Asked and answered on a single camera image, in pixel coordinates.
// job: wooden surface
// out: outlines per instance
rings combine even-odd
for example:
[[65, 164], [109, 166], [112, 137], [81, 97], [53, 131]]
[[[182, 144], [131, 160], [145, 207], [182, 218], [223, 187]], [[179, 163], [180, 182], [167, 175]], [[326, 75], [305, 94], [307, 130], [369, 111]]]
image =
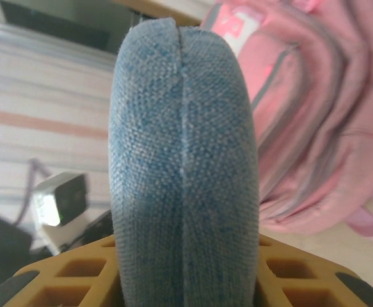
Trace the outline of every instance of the wooden surface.
[[172, 17], [178, 26], [198, 26], [201, 20], [178, 12], [153, 0], [112, 0], [151, 17]]

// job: yellow plastic stand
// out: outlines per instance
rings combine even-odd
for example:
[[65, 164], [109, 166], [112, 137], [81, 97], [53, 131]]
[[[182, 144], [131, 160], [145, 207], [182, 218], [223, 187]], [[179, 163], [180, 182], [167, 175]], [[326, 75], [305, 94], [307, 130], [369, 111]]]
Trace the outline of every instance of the yellow plastic stand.
[[[124, 307], [113, 236], [21, 269], [40, 274], [5, 307]], [[256, 307], [366, 307], [337, 277], [355, 273], [260, 237]]]

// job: denim fabric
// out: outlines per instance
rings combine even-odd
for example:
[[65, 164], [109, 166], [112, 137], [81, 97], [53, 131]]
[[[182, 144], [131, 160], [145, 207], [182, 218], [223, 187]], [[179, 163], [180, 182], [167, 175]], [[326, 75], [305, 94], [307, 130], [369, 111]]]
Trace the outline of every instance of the denim fabric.
[[136, 26], [115, 68], [109, 176], [132, 306], [251, 306], [257, 155], [228, 45], [170, 19]]

